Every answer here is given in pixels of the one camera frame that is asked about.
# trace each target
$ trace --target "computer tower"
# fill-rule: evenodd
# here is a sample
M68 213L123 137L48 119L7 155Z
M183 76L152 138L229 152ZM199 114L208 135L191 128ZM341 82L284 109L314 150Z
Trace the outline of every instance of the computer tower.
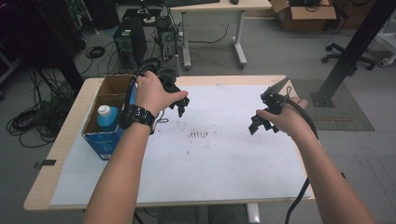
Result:
M169 61L177 55L177 32L169 16L157 19L157 33L160 40L161 52L164 61Z
M165 31L161 33L161 38L163 59L168 61L177 55L176 33L174 30Z
M125 68L136 68L144 60L148 44L139 18L125 18L113 36L121 64Z

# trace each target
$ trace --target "cardboard box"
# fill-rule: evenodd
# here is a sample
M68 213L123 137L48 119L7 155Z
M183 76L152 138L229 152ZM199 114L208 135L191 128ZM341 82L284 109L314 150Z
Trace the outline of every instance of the cardboard box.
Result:
M334 8L337 19L335 21L328 21L326 23L327 28L333 28L337 31L357 30L365 20L365 17L348 17L338 6L334 6Z
M112 105L121 112L131 80L131 75L106 76L94 98L91 111L82 128L83 138L103 161L110 159L114 148L120 141L123 129L118 127L113 133L101 132L101 128L97 124L97 109L100 105Z
M334 7L326 0L320 7L291 7L286 0L270 1L282 31L321 31L327 20L335 20Z
M375 2L376 0L333 0L333 4L347 14L349 18L365 18Z

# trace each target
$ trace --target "person's right hand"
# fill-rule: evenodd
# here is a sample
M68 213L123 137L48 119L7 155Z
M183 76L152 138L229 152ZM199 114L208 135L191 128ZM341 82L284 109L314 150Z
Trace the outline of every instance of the person's right hand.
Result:
M291 100L297 103L302 109L305 109L308 105L306 100L300 101L297 97L291 97ZM280 131L287 133L293 139L299 133L312 132L303 117L291 105L285 104L279 115L261 109L258 109L256 113L263 119L271 121Z

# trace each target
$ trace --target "table leg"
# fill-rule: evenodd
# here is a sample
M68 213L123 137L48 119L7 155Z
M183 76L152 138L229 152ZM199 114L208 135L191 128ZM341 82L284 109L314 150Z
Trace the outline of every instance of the table leg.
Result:
M236 54L238 55L239 62L242 67L248 64L247 58L245 57L245 53L241 47L241 34L242 34L242 26L244 24L244 16L245 11L240 11L238 15L238 26L236 28L236 36L233 36L233 45L235 46Z
M187 37L186 12L181 13L181 29L183 31L183 62L186 69L191 69L189 39Z

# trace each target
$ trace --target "wristwatch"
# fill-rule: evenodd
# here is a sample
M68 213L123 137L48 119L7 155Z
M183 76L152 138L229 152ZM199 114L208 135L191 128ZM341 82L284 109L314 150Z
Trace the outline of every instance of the wristwatch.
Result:
M155 117L145 108L138 105L129 105L127 111L122 111L120 116L120 126L124 130L132 123L139 122L150 127L150 134L154 133L157 122Z

